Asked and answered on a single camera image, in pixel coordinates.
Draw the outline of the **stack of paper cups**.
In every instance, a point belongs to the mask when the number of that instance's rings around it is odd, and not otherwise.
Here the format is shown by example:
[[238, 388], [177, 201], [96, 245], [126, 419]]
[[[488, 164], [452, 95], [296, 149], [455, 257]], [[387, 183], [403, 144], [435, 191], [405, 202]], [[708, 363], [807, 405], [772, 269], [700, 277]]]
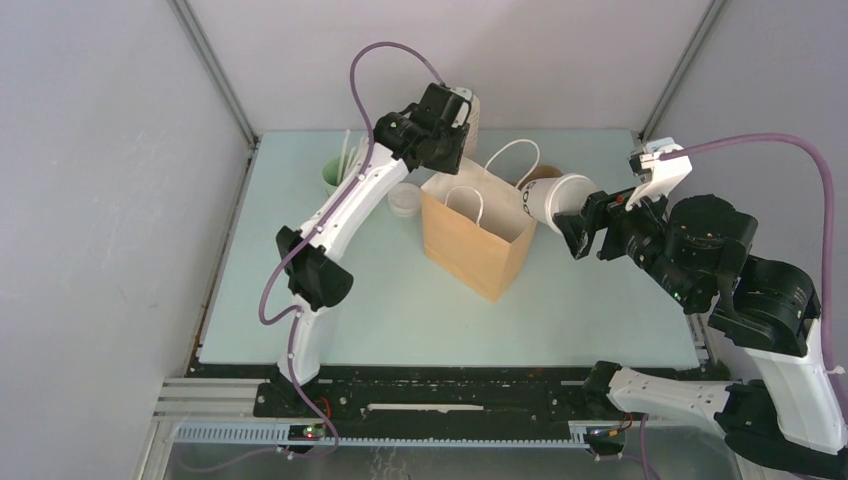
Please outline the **stack of paper cups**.
[[463, 156], [471, 158], [478, 144], [479, 133], [479, 116], [480, 116], [480, 100], [476, 95], [472, 96], [471, 108], [467, 117], [467, 125], [469, 127], [463, 149]]

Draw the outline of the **single white paper cup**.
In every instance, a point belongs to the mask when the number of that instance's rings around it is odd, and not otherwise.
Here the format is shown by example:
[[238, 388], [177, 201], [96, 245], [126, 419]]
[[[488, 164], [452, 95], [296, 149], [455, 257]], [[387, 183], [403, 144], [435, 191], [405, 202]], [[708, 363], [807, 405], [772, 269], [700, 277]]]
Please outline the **single white paper cup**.
[[554, 215], [578, 214], [587, 198], [597, 191], [599, 188], [588, 177], [570, 173], [556, 178], [531, 180], [520, 189], [520, 194], [523, 209], [529, 216], [561, 234], [554, 222]]

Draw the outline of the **brown pulp cup carrier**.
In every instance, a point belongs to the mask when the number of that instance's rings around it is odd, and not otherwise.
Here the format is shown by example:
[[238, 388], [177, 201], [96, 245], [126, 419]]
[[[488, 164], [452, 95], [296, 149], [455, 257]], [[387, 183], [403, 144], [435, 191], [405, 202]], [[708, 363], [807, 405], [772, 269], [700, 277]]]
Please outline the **brown pulp cup carrier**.
[[537, 179], [545, 179], [545, 178], [557, 178], [562, 175], [562, 172], [551, 165], [538, 165], [535, 167], [525, 178], [520, 180], [516, 186], [518, 190], [524, 188], [524, 186], [534, 180]]

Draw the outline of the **white plastic lids stack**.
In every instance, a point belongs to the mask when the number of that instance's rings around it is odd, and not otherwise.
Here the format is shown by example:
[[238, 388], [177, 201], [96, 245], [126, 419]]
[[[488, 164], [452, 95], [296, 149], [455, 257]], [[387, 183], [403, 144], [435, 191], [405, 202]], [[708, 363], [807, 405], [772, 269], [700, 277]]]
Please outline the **white plastic lids stack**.
[[398, 217], [409, 218], [421, 210], [421, 189], [411, 183], [401, 182], [387, 194], [389, 209]]

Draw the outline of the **brown paper bag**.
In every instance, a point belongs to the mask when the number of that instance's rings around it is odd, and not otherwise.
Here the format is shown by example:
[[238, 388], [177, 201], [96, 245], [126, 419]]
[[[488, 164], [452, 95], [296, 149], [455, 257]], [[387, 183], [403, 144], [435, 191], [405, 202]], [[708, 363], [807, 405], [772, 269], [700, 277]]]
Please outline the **brown paper bag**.
[[425, 254], [491, 302], [520, 273], [537, 225], [524, 210], [518, 185], [490, 171], [502, 153], [521, 143], [534, 149], [521, 176], [526, 179], [539, 166], [541, 150], [535, 141], [521, 138], [483, 165], [463, 157], [457, 174], [436, 173], [421, 187]]

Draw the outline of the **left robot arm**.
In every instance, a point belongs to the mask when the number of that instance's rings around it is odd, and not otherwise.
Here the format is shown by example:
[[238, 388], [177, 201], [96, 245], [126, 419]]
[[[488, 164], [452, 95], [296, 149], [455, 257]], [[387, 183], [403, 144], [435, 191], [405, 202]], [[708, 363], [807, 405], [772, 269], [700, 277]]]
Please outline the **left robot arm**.
[[353, 173], [300, 227], [276, 235], [278, 273], [292, 294], [293, 330], [278, 363], [288, 380], [277, 402], [292, 416], [304, 416], [316, 403], [307, 383], [320, 370], [328, 315], [350, 293], [354, 277], [341, 259], [357, 230], [392, 188], [411, 172], [426, 168], [456, 174], [471, 128], [474, 95], [461, 87], [431, 83], [421, 99], [399, 112], [368, 121], [365, 153]]

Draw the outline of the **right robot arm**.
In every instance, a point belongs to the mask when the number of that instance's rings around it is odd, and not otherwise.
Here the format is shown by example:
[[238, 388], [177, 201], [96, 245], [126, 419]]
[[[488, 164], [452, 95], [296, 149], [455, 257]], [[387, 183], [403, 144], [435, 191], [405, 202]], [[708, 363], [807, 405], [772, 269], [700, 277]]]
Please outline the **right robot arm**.
[[703, 385], [597, 362], [581, 392], [585, 411], [672, 418], [721, 437], [739, 456], [796, 475], [843, 479], [847, 426], [823, 360], [823, 308], [801, 269], [754, 256], [757, 220], [713, 195], [669, 205], [624, 193], [591, 194], [552, 217], [573, 257], [597, 232], [598, 258], [630, 258], [687, 315], [704, 314], [755, 363], [746, 383]]

